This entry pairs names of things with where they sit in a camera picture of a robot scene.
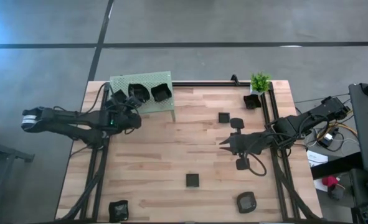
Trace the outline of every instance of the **concrete floor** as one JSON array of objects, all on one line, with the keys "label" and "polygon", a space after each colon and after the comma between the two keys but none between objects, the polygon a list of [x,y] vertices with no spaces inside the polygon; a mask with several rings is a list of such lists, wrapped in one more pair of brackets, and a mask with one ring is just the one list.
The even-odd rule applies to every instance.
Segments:
[{"label": "concrete floor", "polygon": [[[97,43],[107,3],[0,2],[0,44]],[[105,38],[107,43],[319,41],[368,41],[368,0],[116,0]],[[32,164],[14,165],[0,223],[54,218],[72,141],[25,133],[21,112],[55,105],[78,110],[94,52],[0,49],[0,143],[35,153]],[[103,49],[95,80],[165,70],[174,80],[226,80],[231,74],[244,80],[250,72],[265,71],[273,79],[289,80],[293,98],[303,101],[347,93],[350,83],[368,82],[368,47]],[[297,106],[306,111],[317,104]],[[343,153],[357,150],[348,144]],[[351,221],[347,208],[318,194],[326,218]]]}]

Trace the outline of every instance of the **black block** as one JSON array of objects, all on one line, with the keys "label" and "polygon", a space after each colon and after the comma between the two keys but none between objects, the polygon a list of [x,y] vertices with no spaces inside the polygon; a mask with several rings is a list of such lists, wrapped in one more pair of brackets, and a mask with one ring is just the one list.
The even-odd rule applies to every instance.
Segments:
[{"label": "black block", "polygon": [[230,120],[230,123],[231,128],[239,128],[239,129],[245,128],[245,124],[243,123],[243,119],[241,118],[232,118]]},{"label": "black block", "polygon": [[229,123],[229,113],[219,113],[219,123]]},{"label": "black block", "polygon": [[187,174],[186,175],[186,186],[187,187],[198,187],[199,186],[199,175],[198,174]]},{"label": "black block", "polygon": [[237,197],[239,213],[249,213],[257,208],[257,201],[253,192],[244,192]]},{"label": "black block", "polygon": [[236,169],[237,170],[247,170],[250,168],[250,162],[248,160],[248,158],[246,158],[246,161],[245,159],[243,158],[239,158],[236,160]]},{"label": "black block", "polygon": [[128,201],[120,200],[109,203],[109,222],[119,223],[128,220]]}]

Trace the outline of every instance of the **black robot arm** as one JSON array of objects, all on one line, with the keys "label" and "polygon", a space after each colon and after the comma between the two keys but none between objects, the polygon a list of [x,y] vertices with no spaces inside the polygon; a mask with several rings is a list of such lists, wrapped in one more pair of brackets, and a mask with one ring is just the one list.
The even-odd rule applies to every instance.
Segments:
[{"label": "black robot arm", "polygon": [[[102,147],[105,136],[119,134],[126,129],[141,127],[141,117],[125,107],[119,111],[62,111],[36,107],[23,111],[22,129],[28,133],[50,131],[63,134],[73,140],[81,139],[89,147]],[[78,128],[84,125],[90,129]]]},{"label": "black robot arm", "polygon": [[220,144],[230,144],[230,147],[222,147],[233,154],[254,153],[272,146],[277,149],[290,148],[297,139],[311,133],[311,129],[322,122],[329,123],[332,120],[344,119],[349,108],[337,98],[328,97],[321,105],[299,115],[279,118],[267,124],[266,131],[252,134],[233,133]]}]

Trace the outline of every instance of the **black bracket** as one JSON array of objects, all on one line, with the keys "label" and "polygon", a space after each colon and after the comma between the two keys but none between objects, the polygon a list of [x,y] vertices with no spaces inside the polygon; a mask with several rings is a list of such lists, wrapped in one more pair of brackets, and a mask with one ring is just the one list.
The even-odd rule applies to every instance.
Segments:
[{"label": "black bracket", "polygon": [[239,82],[239,80],[238,80],[238,77],[236,77],[236,75],[235,75],[235,74],[233,74],[233,75],[231,76],[231,81],[234,81],[234,82],[235,82],[235,86],[239,86],[239,85],[240,85],[240,82]]}]

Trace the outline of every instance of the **black square block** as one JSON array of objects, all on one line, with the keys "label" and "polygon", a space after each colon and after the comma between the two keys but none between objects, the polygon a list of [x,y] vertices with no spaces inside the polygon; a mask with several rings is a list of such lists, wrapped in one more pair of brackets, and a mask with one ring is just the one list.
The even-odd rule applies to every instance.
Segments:
[{"label": "black square block", "polygon": [[229,123],[229,113],[219,113],[219,123]]},{"label": "black square block", "polygon": [[187,174],[186,175],[186,186],[187,187],[198,187],[199,186],[199,175],[198,174]]}]

